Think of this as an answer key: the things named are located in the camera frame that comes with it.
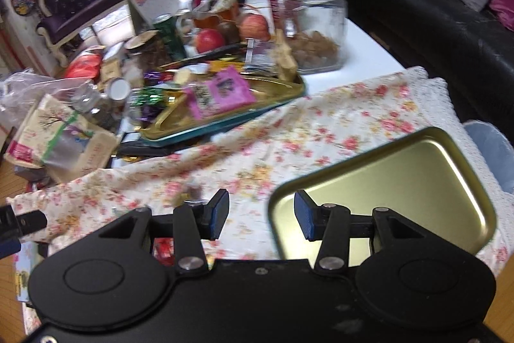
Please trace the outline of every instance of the gold serving tray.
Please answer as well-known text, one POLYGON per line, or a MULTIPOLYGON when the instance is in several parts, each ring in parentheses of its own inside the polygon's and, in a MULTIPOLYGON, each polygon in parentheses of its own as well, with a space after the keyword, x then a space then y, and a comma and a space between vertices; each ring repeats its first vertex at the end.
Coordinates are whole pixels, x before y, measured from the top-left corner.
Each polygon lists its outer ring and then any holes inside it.
MULTIPOLYGON (((282 258, 308 258, 321 242, 308 242, 294 210, 295 191, 318 204, 338 203, 352 214, 389 207, 472 254, 496 229, 496 214, 480 180, 452 138, 436 127, 281 185, 268 216, 282 258)), ((350 266, 369 257, 368 239, 350 240, 350 266)))
MULTIPOLYGON (((204 75, 198 75, 198 77, 207 78, 204 75)), ((286 82, 273 77, 250 75, 245 75, 243 78, 250 84, 250 90, 257 99, 253 104, 199 121, 194 119, 189 111, 186 94, 173 92, 176 100, 171 102, 150 126, 141 129, 141 135, 147 140, 159 140, 173 138, 176 134, 185 131, 208 130, 210 125, 216 123, 219 123, 219 128, 223 128, 225 122, 230 124, 235 120, 239 120, 238 123, 241 124, 255 118, 261 111, 265 112, 275 106, 282 105, 302 96, 305 92, 305 85, 300 77, 297 77, 294 82, 286 82)))

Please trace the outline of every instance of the floral tablecloth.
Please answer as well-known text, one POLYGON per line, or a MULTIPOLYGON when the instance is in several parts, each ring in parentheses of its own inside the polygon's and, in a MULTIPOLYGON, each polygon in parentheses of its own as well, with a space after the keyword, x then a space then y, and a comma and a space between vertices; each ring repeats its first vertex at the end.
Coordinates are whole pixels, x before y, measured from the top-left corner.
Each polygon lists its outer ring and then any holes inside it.
MULTIPOLYGON (((220 240, 206 242, 217 258, 277 258, 266 206, 280 184, 348 159, 426 126, 438 126, 459 145, 493 201, 498 228, 479 253, 495 274, 513 249, 514 196, 503 192, 457 117, 442 79, 421 68, 306 96, 270 111, 212 143, 117 169, 99 169, 47 190, 9 200, 16 213, 40 209, 48 227, 28 239, 55 252, 98 229, 113 208, 149 206, 173 211, 185 182, 205 197, 230 192, 230 214, 220 240)), ((27 329, 37 325, 26 312, 27 329)))

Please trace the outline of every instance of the pink snack package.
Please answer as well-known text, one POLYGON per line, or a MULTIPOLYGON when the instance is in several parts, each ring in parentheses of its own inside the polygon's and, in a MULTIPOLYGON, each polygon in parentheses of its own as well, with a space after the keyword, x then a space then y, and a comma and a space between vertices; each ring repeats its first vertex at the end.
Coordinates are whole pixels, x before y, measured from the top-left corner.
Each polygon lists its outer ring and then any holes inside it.
POLYGON ((214 79, 188 87, 184 92, 188 95, 189 109, 196 120, 256 101, 248 82, 232 66, 218 72, 214 79))

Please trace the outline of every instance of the jar of brown snacks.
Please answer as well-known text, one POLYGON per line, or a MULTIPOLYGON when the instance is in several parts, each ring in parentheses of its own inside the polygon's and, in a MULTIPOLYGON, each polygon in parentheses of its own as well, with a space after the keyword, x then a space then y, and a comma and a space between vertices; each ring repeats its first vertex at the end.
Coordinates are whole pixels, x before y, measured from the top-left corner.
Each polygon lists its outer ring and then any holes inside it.
POLYGON ((301 74, 340 69, 346 33, 345 0, 279 0, 287 43, 301 74))

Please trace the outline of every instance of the packet of tea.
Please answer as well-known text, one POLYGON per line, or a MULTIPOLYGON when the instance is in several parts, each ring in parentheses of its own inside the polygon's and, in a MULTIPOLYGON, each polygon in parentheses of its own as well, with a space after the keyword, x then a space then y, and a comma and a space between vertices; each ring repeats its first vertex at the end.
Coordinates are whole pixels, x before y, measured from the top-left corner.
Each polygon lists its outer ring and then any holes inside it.
POLYGON ((105 167, 116 145, 114 134, 45 95, 25 118, 4 158, 23 167, 46 166, 57 182, 69 182, 105 167))
POLYGON ((232 66, 218 72, 212 80, 188 87, 184 92, 188 95, 189 109, 197 120, 256 101, 248 82, 232 66))

